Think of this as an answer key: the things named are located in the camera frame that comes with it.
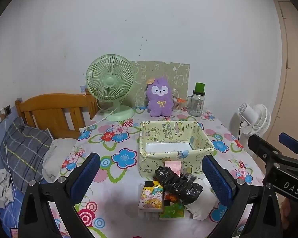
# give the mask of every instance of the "gray plaid pillow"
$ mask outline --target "gray plaid pillow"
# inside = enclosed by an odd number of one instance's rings
[[[25,194],[29,181],[40,181],[43,178],[43,158],[52,139],[48,131],[25,125],[21,117],[13,121],[6,136],[0,146],[1,159],[6,170],[10,168],[15,187]]]

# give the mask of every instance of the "metal screw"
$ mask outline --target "metal screw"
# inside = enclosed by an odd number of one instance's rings
[[[243,185],[245,183],[243,179],[237,179],[236,182],[240,185]]]
[[[60,183],[63,183],[66,181],[66,177],[65,176],[60,176],[58,179],[57,179],[58,182]]]
[[[268,182],[268,183],[266,183],[266,187],[267,187],[268,189],[271,189],[271,188],[273,187],[273,185],[272,185],[270,182]]]
[[[30,185],[30,186],[34,186],[36,183],[37,183],[37,182],[36,182],[35,180],[31,180],[31,181],[29,181],[29,185]]]

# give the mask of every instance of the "fan center cap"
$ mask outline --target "fan center cap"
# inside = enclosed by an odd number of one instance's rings
[[[108,85],[108,86],[112,86],[114,85],[115,83],[115,79],[113,77],[108,77],[106,80],[105,80],[105,83]]]

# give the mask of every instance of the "purple plush toy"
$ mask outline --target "purple plush toy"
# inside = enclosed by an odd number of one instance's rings
[[[172,90],[165,78],[155,79],[153,84],[148,85],[146,94],[149,99],[148,109],[150,109],[151,117],[171,116]]]

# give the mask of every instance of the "floral tablecloth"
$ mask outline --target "floral tablecloth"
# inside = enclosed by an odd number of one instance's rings
[[[101,166],[83,201],[75,209],[95,237],[101,238],[201,238],[206,237],[221,219],[226,210],[219,202],[214,205],[204,221],[184,218],[174,221],[145,220],[138,217],[139,185],[150,178],[142,178],[137,166],[139,151],[140,122],[157,120],[150,117],[146,108],[134,108],[135,115],[126,121],[101,121],[89,127],[75,144],[74,150],[65,159],[60,176],[68,176],[82,164],[91,153],[99,154]],[[93,121],[103,118],[98,113]],[[234,178],[242,178],[248,184],[262,185],[263,174],[252,157],[243,149],[237,139],[209,111],[202,117],[192,117],[187,110],[173,112],[171,117],[159,120],[196,120],[212,141],[213,156],[218,163],[229,170]],[[188,166],[184,169],[191,173]],[[51,211],[63,237],[69,236],[56,205]],[[248,205],[235,231],[238,235],[250,212]]]

